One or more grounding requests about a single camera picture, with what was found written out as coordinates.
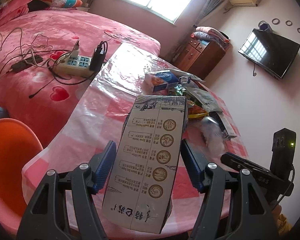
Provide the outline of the person's right hand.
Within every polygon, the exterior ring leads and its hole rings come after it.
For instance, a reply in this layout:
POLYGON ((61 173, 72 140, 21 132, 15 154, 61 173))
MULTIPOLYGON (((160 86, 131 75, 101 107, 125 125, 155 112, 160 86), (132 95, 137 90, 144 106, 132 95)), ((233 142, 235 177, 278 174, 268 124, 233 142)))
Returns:
POLYGON ((283 215, 281 212, 282 212, 281 205, 277 205, 271 213, 276 223, 279 236, 283 237, 290 232, 293 226, 288 222, 287 217, 283 215))

